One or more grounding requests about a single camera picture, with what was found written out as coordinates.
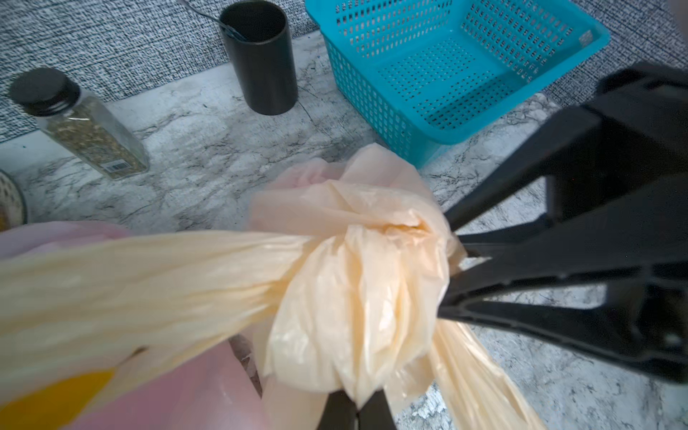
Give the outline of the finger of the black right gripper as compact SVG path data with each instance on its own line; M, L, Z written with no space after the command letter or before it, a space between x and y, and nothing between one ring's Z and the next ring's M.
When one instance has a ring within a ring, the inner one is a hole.
M540 177L552 175L564 154L598 132L599 117L583 107L555 113L484 181L446 211L453 230L478 218Z
M438 315L588 355L684 355L687 218L570 220L457 275Z

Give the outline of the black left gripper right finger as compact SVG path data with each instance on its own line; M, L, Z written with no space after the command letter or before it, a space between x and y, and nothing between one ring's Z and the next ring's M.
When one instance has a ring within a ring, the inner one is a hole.
M358 412L358 430L396 430L384 390L376 392Z

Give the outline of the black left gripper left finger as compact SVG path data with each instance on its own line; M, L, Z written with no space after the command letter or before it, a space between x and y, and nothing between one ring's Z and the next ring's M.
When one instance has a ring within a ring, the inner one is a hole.
M356 404L344 391L328 396L317 430L355 430L358 410Z

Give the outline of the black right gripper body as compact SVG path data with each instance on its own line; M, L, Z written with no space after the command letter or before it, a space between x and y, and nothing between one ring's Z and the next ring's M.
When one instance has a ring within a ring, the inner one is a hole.
M548 334L571 349L673 383L687 380L687 74L639 63L550 121L550 255L560 282L607 289L558 308Z

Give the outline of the cream banana print plastic bag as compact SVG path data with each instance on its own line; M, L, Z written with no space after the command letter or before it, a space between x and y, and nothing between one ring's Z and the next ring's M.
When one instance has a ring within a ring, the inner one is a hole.
M1 426L70 424L230 341L265 429L328 396L391 412L436 383L460 429L543 422L465 324L437 311L467 253L417 170L371 144L289 168L245 231L128 236L1 257Z

